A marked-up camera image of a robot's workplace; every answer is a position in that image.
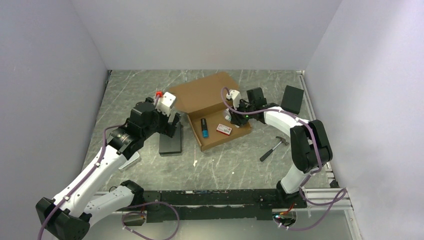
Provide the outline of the small red white card box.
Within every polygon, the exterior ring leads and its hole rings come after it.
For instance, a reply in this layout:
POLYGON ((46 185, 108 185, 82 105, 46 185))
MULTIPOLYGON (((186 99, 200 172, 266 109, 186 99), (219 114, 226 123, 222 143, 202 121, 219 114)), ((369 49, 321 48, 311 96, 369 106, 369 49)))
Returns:
POLYGON ((223 135, 230 136, 232 132, 232 128, 223 124, 218 124, 216 131, 223 135))

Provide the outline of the black blue marker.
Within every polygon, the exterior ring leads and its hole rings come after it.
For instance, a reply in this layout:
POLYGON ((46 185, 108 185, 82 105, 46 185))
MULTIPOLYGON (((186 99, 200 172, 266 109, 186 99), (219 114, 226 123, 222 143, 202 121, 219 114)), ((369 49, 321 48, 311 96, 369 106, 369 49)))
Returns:
POLYGON ((201 123, 202 137, 208 138, 209 137, 209 131, 208 131, 208 126, 207 126, 207 120, 205 118, 201 118, 200 123, 201 123))

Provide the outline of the brown cardboard box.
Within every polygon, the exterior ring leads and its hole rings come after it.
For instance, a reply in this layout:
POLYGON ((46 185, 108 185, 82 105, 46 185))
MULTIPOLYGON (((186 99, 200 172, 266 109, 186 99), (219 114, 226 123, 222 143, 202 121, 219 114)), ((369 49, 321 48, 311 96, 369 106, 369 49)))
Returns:
POLYGON ((176 96, 174 107, 187 114, 200 150, 206 151, 251 133, 249 123, 236 127, 224 118, 227 109, 221 98, 221 90, 227 87, 238 90, 239 85, 226 72, 218 72, 203 78, 171 87, 168 91, 176 96), (203 138, 201 119, 206 119, 209 137, 203 138), (230 136, 216 131, 218 124, 232 128, 230 136))

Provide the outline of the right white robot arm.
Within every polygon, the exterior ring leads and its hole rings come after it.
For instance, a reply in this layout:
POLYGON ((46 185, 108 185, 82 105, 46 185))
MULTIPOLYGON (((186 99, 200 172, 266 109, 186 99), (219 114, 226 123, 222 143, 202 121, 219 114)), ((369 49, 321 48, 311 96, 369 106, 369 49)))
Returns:
POLYGON ((281 190, 275 194, 276 203, 287 208, 295 201, 294 193, 307 178, 318 173, 333 158, 324 124, 317 119, 302 119, 276 103, 268 103, 260 87, 248 90, 247 96, 244 100, 238 90, 222 89, 223 102, 232 103, 227 108, 231 124, 243 127, 255 119, 289 137, 293 164, 279 181, 277 186, 281 190))

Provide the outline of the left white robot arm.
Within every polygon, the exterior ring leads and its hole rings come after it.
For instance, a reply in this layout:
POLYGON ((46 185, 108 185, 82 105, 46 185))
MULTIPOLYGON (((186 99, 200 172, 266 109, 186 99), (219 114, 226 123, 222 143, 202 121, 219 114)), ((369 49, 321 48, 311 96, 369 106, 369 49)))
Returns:
POLYGON ((43 197, 36 204, 41 227, 37 239, 48 231, 58 240, 81 240, 90 227, 112 212, 148 206, 144 189, 132 180, 119 184, 115 190, 92 199, 102 183, 138 153, 145 141, 155 133, 173 137, 180 115, 174 112, 176 98, 163 97, 138 102, 123 124, 103 131, 102 146, 86 168, 53 198, 43 197))

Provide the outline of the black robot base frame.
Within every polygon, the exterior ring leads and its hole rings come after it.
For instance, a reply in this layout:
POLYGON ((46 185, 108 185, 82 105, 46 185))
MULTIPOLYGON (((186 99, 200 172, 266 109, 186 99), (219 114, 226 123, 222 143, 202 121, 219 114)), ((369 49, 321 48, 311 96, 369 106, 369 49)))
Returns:
POLYGON ((146 214, 148 223, 175 220, 271 220, 278 212, 304 207, 298 194, 275 188, 227 190, 146 190, 143 198, 122 211, 146 214))

